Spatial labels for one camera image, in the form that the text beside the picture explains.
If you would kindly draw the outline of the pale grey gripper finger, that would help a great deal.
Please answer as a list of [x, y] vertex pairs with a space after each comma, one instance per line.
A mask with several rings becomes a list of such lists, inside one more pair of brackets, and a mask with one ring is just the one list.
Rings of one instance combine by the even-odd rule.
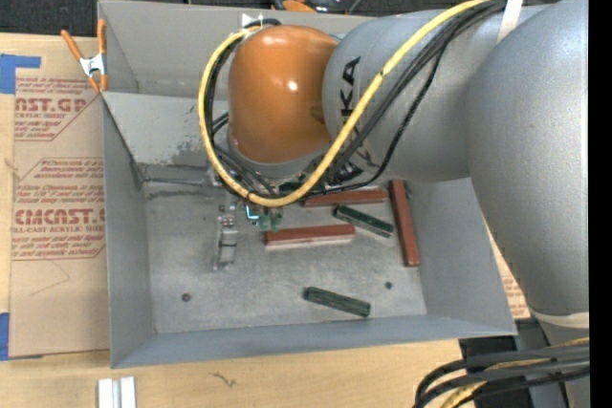
[[221, 255], [223, 252], [223, 238], [224, 238], [224, 230], [226, 227], [226, 219], [224, 216], [220, 215], [217, 217], [217, 225], [216, 225], [216, 238], [215, 238], [215, 248], [213, 252], [213, 258], [211, 259], [212, 270], [216, 271], [219, 269], [221, 264]]
[[225, 222], [225, 263], [231, 264], [234, 261], [235, 250], [237, 247], [238, 230], [233, 218], [227, 218]]

